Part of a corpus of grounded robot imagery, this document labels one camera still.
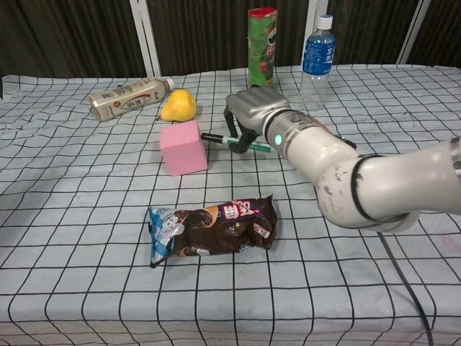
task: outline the yellow pear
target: yellow pear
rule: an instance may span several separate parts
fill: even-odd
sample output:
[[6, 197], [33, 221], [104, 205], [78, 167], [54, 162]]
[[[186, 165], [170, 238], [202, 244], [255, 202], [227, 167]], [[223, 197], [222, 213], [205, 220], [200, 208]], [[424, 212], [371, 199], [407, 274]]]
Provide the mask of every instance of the yellow pear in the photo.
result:
[[175, 90], [161, 110], [161, 118], [165, 121], [188, 121], [197, 111], [195, 98], [189, 90]]

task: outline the water bottle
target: water bottle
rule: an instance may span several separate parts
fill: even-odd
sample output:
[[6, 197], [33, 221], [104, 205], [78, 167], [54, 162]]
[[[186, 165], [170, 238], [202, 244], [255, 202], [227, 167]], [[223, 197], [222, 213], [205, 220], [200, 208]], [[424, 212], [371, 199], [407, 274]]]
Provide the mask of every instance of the water bottle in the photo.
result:
[[308, 110], [323, 108], [328, 75], [333, 63], [336, 39], [329, 31], [333, 16], [324, 14], [317, 17], [316, 31], [308, 37], [303, 59], [300, 101]]

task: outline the black curtain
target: black curtain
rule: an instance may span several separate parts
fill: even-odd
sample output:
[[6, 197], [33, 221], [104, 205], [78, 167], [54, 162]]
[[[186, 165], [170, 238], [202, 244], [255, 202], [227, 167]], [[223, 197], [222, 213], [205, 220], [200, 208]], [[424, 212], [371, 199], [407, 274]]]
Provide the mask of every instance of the black curtain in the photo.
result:
[[461, 1], [431, 1], [408, 63], [461, 67]]
[[329, 0], [334, 63], [395, 63], [418, 0]]
[[0, 76], [145, 76], [128, 0], [1, 0]]
[[148, 0], [162, 73], [190, 74], [248, 65], [247, 11], [278, 9], [277, 66], [301, 62], [306, 0]]

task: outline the snack bag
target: snack bag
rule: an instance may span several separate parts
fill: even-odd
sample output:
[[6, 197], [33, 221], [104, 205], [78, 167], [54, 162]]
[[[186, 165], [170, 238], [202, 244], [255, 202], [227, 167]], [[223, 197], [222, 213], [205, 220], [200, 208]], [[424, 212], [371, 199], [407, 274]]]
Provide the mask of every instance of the snack bag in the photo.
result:
[[277, 215], [272, 196], [197, 210], [149, 208], [151, 267], [170, 256], [205, 256], [270, 249]]

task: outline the bottle cap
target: bottle cap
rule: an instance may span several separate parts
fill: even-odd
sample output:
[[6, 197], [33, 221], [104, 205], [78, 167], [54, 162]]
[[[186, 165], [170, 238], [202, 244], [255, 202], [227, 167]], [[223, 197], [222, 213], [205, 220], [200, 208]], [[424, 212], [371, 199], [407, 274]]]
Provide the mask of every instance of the bottle cap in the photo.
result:
[[173, 81], [173, 79], [168, 78], [168, 79], [166, 80], [166, 82], [167, 82], [168, 85], [170, 86], [170, 91], [172, 91], [172, 90], [174, 89], [174, 81]]
[[322, 14], [317, 17], [317, 22], [315, 27], [317, 29], [328, 30], [331, 29], [331, 24], [333, 23], [333, 16], [331, 14]]

